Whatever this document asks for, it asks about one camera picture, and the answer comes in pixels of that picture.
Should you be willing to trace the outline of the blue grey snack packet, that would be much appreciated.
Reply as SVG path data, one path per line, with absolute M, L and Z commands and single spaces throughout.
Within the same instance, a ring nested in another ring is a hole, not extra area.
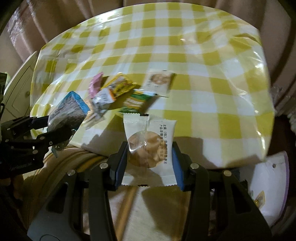
M 63 126 L 77 131 L 86 118 L 90 108 L 74 91 L 69 92 L 49 114 L 47 131 L 54 131 Z

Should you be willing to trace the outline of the white biscuit packet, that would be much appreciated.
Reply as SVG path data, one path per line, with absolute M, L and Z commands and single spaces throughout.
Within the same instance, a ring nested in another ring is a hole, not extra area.
M 176 120 L 149 114 L 123 115 L 128 144 L 123 185 L 159 187 L 177 184 L 173 170 L 176 123 Z
M 170 85 L 175 73 L 168 70 L 149 70 L 144 78 L 141 89 L 154 92 L 161 97 L 168 97 Z

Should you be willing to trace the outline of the white orange small packet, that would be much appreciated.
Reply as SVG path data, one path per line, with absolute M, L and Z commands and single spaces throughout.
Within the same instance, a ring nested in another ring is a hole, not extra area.
M 103 88 L 95 94 L 91 101 L 94 113 L 102 117 L 108 110 L 109 106 L 115 101 L 116 98 L 112 91 L 108 87 Z

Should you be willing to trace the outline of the pink candy packet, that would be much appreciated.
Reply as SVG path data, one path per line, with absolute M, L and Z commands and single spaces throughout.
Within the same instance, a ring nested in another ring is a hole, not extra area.
M 90 84 L 88 87 L 88 94 L 90 98 L 93 98 L 99 92 L 102 78 L 103 78 L 103 72 L 100 72 L 97 75 L 95 75 L 90 81 Z

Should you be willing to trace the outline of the yellow dried tofu packet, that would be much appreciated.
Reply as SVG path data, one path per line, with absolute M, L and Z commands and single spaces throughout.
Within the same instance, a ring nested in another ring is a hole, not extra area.
M 137 85 L 136 82 L 133 82 L 126 75 L 118 73 L 111 80 L 107 81 L 102 89 L 108 88 L 115 98 L 131 91 Z

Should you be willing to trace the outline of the green white snack packet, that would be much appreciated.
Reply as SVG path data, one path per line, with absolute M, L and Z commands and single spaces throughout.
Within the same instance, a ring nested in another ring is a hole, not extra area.
M 158 94 L 155 92 L 135 89 L 123 102 L 119 113 L 146 113 L 148 108 L 158 97 Z

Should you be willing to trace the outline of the beige clear snack packet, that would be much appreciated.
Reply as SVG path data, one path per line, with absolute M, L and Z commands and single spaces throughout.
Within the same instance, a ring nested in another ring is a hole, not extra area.
M 92 99 L 86 99 L 85 103 L 90 108 L 90 111 L 88 111 L 86 118 L 83 121 L 83 125 L 88 130 L 95 124 L 101 122 L 102 116 L 100 115 L 99 109 L 93 104 Z

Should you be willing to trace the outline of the white cabinet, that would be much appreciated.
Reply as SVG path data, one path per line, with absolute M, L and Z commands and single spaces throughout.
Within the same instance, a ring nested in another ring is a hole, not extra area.
M 38 58 L 38 51 L 22 64 L 4 91 L 4 112 L 1 123 L 30 114 L 31 82 Z

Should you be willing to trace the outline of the brown sofa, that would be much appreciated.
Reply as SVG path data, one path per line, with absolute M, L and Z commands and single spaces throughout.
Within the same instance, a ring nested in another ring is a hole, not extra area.
M 8 36 L 14 73 L 21 61 L 65 30 L 107 11 L 136 1 L 1 1 L 1 32 Z M 295 1 L 199 1 L 258 28 L 271 76 L 278 114 L 295 109 Z

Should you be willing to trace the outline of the yellow checkered tablecloth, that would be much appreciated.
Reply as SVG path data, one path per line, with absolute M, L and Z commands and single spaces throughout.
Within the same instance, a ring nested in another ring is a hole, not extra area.
M 148 112 L 175 120 L 175 141 L 204 167 L 258 162 L 267 154 L 274 110 L 258 30 L 219 9 L 186 3 L 126 6 L 48 42 L 31 85 L 31 115 L 70 91 L 87 97 L 98 73 L 142 84 L 150 71 L 175 74 L 168 97 Z

